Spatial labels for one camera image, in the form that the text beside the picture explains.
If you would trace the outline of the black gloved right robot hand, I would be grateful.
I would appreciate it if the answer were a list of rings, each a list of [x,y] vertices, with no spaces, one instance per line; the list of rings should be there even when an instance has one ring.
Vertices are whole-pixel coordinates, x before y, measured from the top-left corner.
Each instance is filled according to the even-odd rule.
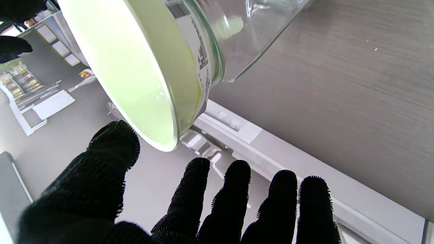
[[[0,17],[2,22],[23,24],[34,18],[40,12],[47,10],[44,0],[2,0],[0,3]],[[24,39],[1,35],[0,63],[15,60],[22,54],[31,53],[32,46]]]

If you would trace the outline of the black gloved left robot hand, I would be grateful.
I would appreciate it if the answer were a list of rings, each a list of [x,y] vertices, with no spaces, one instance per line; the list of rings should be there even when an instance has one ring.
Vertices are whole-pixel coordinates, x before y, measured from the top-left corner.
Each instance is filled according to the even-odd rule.
[[[211,163],[195,158],[164,215],[147,234],[115,219],[123,208],[125,175],[137,162],[140,143],[125,121],[102,127],[21,214],[19,244],[339,244],[326,181],[308,176],[298,184],[291,170],[278,171],[257,220],[242,232],[251,167],[234,161],[215,195],[211,213],[200,224]]]

